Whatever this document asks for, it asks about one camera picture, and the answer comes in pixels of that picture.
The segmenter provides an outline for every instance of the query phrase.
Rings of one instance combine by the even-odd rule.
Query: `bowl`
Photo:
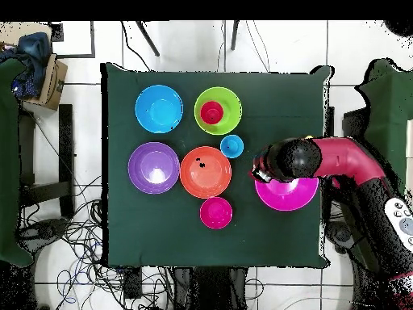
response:
[[[127,172],[140,191],[161,194],[177,182],[179,159],[168,145],[157,142],[142,144],[129,158]]]
[[[237,158],[244,151],[244,142],[235,134],[225,136],[221,140],[221,152],[227,158]]]
[[[208,101],[201,107],[201,119],[205,124],[217,124],[223,118],[223,108],[216,101]]]
[[[231,204],[221,197],[211,197],[202,204],[199,217],[208,228],[224,228],[232,219]]]
[[[151,133],[172,131],[181,121],[183,104],[175,90],[155,85],[144,89],[135,105],[140,125]]]
[[[290,212],[306,206],[319,186],[318,178],[296,178],[282,183],[275,179],[270,183],[255,181],[258,196],[272,209]]]
[[[218,196],[231,181],[231,165],[221,151],[201,146],[190,151],[181,163],[181,183],[200,199]]]
[[[201,118],[201,108],[204,103],[214,101],[223,108],[223,117],[217,124],[207,124]],[[241,120],[242,107],[236,94],[220,86],[209,88],[202,92],[194,106],[195,120],[206,133],[221,136],[232,131]]]

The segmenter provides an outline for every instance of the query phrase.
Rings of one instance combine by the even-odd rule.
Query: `pink bowl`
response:
[[[209,125],[217,124],[223,118],[223,108],[216,101],[208,101],[201,107],[201,119]]]
[[[232,218],[231,204],[221,197],[211,197],[202,204],[199,216],[208,228],[224,228]]]
[[[297,178],[290,183],[273,179],[270,183],[255,181],[262,202],[278,211],[295,211],[307,205],[319,186],[318,178]]]

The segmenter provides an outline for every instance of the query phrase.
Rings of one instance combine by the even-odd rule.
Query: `small blue bowl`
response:
[[[227,158],[237,158],[244,151],[244,142],[235,134],[221,140],[221,152]]]
[[[172,131],[181,121],[183,111],[182,100],[177,92],[162,85],[144,89],[135,105],[136,118],[151,133]]]

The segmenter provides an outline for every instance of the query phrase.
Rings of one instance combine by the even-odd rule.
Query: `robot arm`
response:
[[[252,175],[262,182],[336,175],[351,178],[355,182],[354,205],[380,264],[381,276],[389,281],[397,305],[413,309],[411,212],[363,146],[351,138],[284,140],[256,156]]]

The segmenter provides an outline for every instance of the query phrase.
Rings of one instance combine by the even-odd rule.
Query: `floor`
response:
[[[88,23],[71,25],[67,44],[60,45],[61,53],[90,53]],[[125,22],[128,42],[156,71],[217,71],[219,47],[223,42],[222,21],[170,21],[147,23],[148,34],[161,53],[155,57],[134,22]],[[317,65],[335,68],[331,79],[330,106],[336,108],[335,135],[342,136],[340,120],[346,111],[365,105],[354,86],[362,83],[371,60],[392,58],[401,68],[413,67],[413,45],[406,38],[389,32],[382,21],[256,21],[265,42],[269,69],[280,73],[308,73]],[[265,72],[248,33],[250,30],[262,59],[265,50],[253,21],[241,21],[236,49],[230,49],[232,21],[227,21],[227,72]],[[73,104],[75,140],[75,177],[80,184],[76,192],[101,175],[101,93],[99,63],[113,62],[125,69],[145,71],[140,59],[127,49],[120,22],[94,22],[94,58],[65,58],[68,67],[61,103]],[[219,58],[219,72],[223,72],[223,48]],[[25,107],[35,112],[39,125],[53,146],[58,148],[58,112],[35,105]],[[36,182],[55,182],[58,179],[58,157],[45,138],[35,133]],[[98,179],[85,191],[86,198],[97,199],[101,194]],[[77,206],[84,201],[76,197]],[[36,220],[59,217],[58,202],[47,201],[34,215]],[[249,278],[257,278],[264,285],[261,296],[248,301],[248,310],[347,310],[353,293],[353,273],[347,256],[339,255],[326,241],[325,255],[331,265],[324,270],[276,267],[252,268]],[[58,241],[46,247],[40,255],[35,273],[38,301],[54,309],[62,297],[57,288],[63,287],[67,275],[57,275],[68,270],[76,261],[73,251]],[[157,273],[156,268],[145,267],[144,273]],[[145,281],[144,291],[153,291],[155,279]],[[80,282],[74,286],[79,303],[87,298],[92,284]],[[261,292],[255,282],[246,286],[246,296]],[[159,299],[165,305],[165,296]],[[78,303],[62,305],[60,310],[79,310]],[[97,290],[83,310],[122,310],[111,294]]]

